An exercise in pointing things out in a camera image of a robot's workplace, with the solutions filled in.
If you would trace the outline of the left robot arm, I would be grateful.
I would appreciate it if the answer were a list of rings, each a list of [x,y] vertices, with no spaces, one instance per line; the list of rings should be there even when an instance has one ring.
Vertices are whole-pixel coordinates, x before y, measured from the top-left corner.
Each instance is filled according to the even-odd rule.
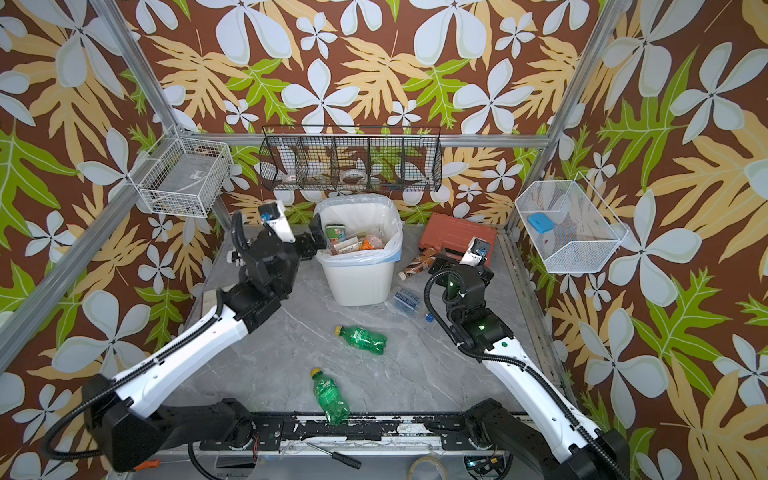
[[[232,216],[231,239],[243,265],[240,280],[216,292],[216,304],[183,334],[112,378],[93,377],[83,400],[43,437],[41,452],[57,461],[105,457],[118,472],[135,469],[161,450],[196,442],[234,448],[253,438],[253,415],[227,398],[207,406],[171,407],[165,400],[222,351],[256,331],[293,291],[299,265],[324,249],[321,219],[294,234],[278,204],[260,207],[264,222],[249,240],[242,215]]]

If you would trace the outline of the crushed blue label water bottle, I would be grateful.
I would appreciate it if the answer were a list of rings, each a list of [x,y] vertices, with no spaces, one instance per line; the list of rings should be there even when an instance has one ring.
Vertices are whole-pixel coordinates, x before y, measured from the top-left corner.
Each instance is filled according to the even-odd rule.
[[[417,320],[433,323],[433,315],[428,311],[420,294],[401,287],[391,298],[393,306],[401,313]]]

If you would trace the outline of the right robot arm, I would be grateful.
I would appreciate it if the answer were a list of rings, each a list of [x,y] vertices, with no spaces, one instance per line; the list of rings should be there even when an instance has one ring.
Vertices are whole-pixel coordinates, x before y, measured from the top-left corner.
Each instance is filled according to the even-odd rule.
[[[629,445],[562,394],[487,306],[488,270],[458,264],[432,275],[424,303],[459,352],[485,366],[529,417],[523,422],[495,400],[466,412],[471,437],[507,452],[543,479],[626,479]]]

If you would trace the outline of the orange juice label bottle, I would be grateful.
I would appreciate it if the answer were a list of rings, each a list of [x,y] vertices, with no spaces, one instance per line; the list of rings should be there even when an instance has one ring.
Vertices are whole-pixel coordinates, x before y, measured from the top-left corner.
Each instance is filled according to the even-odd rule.
[[[367,251],[367,250],[381,250],[385,248],[386,242],[382,240],[380,237],[373,235],[373,234],[360,234],[358,236],[358,239],[360,240],[360,250]]]

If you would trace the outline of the red label colourful bottle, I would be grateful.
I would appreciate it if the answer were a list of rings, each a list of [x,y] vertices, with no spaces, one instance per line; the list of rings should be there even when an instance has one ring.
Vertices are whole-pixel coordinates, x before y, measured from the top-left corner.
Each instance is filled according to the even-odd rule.
[[[346,227],[342,224],[329,224],[324,228],[328,246],[334,247],[336,244],[346,240]]]

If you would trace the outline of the small white label bottle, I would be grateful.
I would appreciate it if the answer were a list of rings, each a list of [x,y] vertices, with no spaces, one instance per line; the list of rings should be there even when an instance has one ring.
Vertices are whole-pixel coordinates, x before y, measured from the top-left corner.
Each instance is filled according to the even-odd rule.
[[[332,252],[334,255],[341,255],[347,253],[354,253],[362,248],[364,239],[354,236],[352,238],[337,242],[332,245]]]

